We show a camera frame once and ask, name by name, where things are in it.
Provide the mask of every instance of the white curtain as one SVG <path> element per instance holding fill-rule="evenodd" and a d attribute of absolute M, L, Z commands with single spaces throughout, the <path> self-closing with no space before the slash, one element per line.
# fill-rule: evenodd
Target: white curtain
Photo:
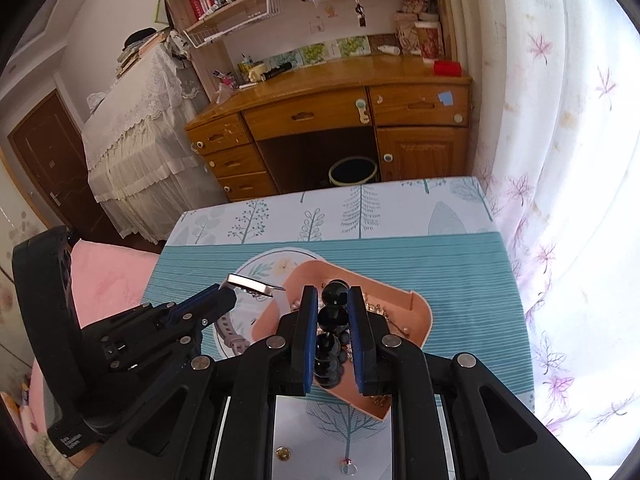
<path fill-rule="evenodd" d="M 473 1 L 456 31 L 473 173 L 520 289 L 536 415 L 609 478 L 640 438 L 640 37 L 615 0 Z"/>

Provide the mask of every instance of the trash can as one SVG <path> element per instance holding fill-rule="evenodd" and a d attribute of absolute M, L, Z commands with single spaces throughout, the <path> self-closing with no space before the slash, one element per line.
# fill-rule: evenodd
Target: trash can
<path fill-rule="evenodd" d="M 359 186 L 375 182 L 378 165 L 368 156 L 348 156 L 329 169 L 329 181 L 333 186 Z"/>

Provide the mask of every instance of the wooden desk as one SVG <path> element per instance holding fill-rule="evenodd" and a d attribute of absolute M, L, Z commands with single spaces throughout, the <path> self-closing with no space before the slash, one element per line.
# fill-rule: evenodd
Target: wooden desk
<path fill-rule="evenodd" d="M 455 176 L 465 171 L 470 84 L 415 57 L 336 60 L 239 91 L 186 129 L 231 200 L 322 187 L 351 155 L 377 160 L 385 181 Z"/>

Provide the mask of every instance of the door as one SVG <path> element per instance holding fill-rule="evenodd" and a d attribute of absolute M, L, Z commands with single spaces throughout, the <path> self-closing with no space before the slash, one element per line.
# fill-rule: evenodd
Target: door
<path fill-rule="evenodd" d="M 82 138 L 57 91 L 22 120 L 9 141 L 36 189 L 68 227 L 84 240 L 122 243 L 89 188 Z"/>
<path fill-rule="evenodd" d="M 378 128 L 377 136 L 384 181 L 465 172 L 466 128 Z"/>

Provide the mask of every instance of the screw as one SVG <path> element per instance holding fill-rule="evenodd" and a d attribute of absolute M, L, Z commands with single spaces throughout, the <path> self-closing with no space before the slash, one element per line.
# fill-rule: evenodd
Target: screw
<path fill-rule="evenodd" d="M 191 368 L 194 370 L 206 370 L 211 364 L 211 359 L 206 355 L 199 355 L 191 360 Z"/>
<path fill-rule="evenodd" d="M 473 368 L 476 366 L 476 358 L 471 354 L 460 354 L 457 361 L 460 366 L 465 368 Z"/>
<path fill-rule="evenodd" d="M 281 462 L 286 462 L 291 458 L 291 450 L 288 447 L 279 447 L 276 449 L 276 457 Z"/>
<path fill-rule="evenodd" d="M 345 475 L 353 476 L 358 472 L 358 468 L 351 460 L 346 459 L 342 461 L 342 467 L 340 468 L 340 471 L 342 471 Z"/>
<path fill-rule="evenodd" d="M 273 349 L 282 348 L 286 344 L 287 344 L 287 340 L 279 335 L 272 335 L 270 338 L 267 339 L 267 346 L 269 348 L 273 348 Z"/>
<path fill-rule="evenodd" d="M 400 346 L 400 343 L 402 343 L 402 339 L 395 334 L 387 334 L 382 338 L 382 344 L 388 348 Z"/>

